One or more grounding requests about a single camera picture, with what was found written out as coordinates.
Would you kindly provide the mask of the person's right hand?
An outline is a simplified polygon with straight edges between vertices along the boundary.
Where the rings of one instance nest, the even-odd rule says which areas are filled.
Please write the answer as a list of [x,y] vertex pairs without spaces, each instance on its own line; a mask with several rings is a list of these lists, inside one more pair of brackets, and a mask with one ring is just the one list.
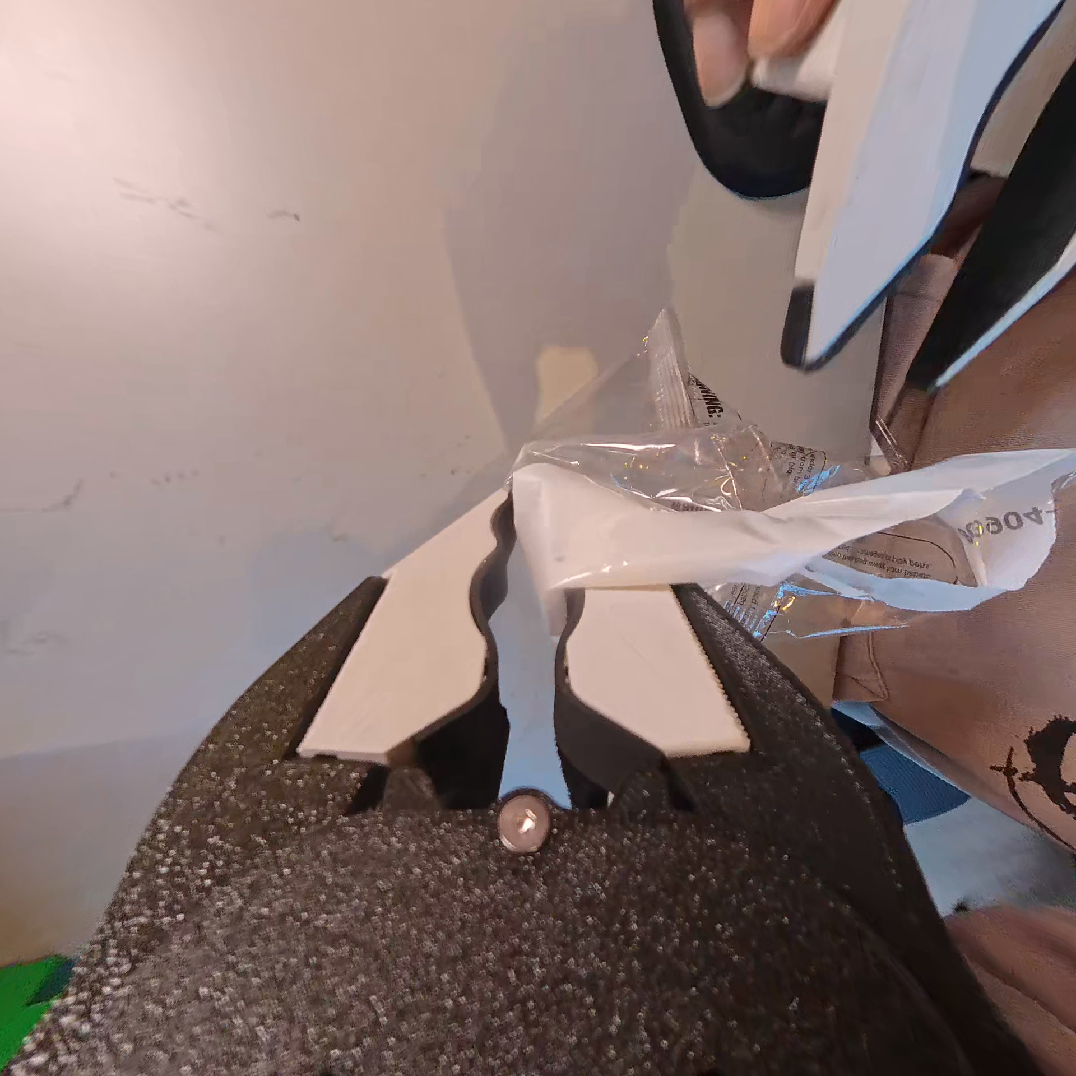
[[834,1],[685,1],[697,83],[706,107],[744,86],[751,63],[793,57],[827,22]]

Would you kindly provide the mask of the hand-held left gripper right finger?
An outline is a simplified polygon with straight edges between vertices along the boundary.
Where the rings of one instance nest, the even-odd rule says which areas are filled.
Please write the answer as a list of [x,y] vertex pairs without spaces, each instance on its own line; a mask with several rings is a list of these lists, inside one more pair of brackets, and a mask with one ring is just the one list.
[[576,808],[637,773],[742,754],[744,721],[674,589],[571,590],[554,660],[554,733]]

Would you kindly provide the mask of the grey desk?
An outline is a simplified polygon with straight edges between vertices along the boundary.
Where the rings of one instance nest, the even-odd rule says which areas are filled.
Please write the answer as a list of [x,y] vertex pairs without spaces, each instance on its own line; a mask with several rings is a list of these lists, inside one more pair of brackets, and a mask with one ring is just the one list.
[[698,162],[649,2],[2,2],[2,962],[93,934],[201,737],[671,305],[777,346],[803,198]]

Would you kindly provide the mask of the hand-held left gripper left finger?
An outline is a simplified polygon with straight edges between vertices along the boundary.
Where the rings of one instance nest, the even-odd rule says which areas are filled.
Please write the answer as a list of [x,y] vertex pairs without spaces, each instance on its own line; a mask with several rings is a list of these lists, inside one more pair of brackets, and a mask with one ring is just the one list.
[[491,615],[507,594],[509,494],[491,494],[367,579],[372,604],[298,740],[300,758],[415,767],[439,804],[498,799],[509,720]]

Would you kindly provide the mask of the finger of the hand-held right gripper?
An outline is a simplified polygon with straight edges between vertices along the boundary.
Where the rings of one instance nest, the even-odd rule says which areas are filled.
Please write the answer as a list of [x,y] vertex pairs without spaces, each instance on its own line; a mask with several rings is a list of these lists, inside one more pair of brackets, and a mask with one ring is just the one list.
[[832,360],[928,247],[1062,2],[854,1],[815,155],[781,358]]
[[1075,261],[1075,68],[1043,108],[911,364],[935,392],[1039,303]]

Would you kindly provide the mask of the green plastic bin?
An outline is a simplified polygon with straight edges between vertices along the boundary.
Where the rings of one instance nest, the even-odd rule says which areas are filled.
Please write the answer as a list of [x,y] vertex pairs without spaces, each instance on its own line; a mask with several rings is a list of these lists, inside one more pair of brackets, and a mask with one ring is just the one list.
[[1,1070],[18,1053],[49,1005],[67,987],[75,959],[52,955],[1,967]]

